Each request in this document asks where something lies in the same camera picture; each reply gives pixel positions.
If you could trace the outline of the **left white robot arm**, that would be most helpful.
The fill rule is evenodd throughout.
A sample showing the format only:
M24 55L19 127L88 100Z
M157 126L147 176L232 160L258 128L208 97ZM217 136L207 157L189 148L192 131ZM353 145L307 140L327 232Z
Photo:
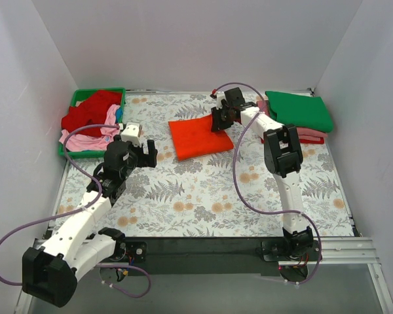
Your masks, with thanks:
M126 180L137 167L157 165L153 140L135 146L116 136L94 170L91 182L79 203L58 231L39 248L30 247L22 257L22 290L56 307L65 306L80 279L101 261L124 262L125 234L103 228L90 242L87 237L97 222L115 205L126 189Z

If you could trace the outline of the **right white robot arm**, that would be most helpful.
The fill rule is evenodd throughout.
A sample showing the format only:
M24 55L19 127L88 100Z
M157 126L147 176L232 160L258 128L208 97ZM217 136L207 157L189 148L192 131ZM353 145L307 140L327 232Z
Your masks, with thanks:
M251 129L263 140L263 155L267 170L278 187L282 209L283 238L268 244L265 253L298 260L313 247L313 230L304 215L300 189L303 154L293 125L283 125L269 117L265 109L244 99L240 88L224 92L214 89L210 95L216 100L211 108L212 132L226 130L235 122Z

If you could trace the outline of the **orange t shirt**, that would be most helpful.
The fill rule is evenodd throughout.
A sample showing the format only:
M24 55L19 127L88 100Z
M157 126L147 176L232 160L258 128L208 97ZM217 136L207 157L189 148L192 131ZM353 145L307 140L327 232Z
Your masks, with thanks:
M225 131L212 132L212 116L169 121L170 133L181 162L190 158L232 150L233 142Z

